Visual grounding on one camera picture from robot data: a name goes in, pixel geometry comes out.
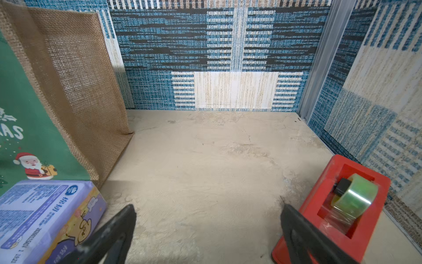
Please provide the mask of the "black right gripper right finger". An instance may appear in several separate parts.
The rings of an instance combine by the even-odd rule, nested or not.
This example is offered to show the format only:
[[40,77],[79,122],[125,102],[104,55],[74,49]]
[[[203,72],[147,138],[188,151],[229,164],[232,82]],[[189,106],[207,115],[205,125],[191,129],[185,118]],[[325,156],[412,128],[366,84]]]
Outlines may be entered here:
[[284,205],[280,220],[292,264],[356,263],[291,205]]

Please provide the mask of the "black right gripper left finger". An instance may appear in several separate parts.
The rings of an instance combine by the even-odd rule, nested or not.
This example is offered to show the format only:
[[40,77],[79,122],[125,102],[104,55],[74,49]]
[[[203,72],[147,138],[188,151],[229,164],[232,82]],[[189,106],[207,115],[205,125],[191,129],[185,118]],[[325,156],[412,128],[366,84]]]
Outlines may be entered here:
[[132,204],[126,205],[61,263],[124,264],[131,247],[135,224],[135,208]]

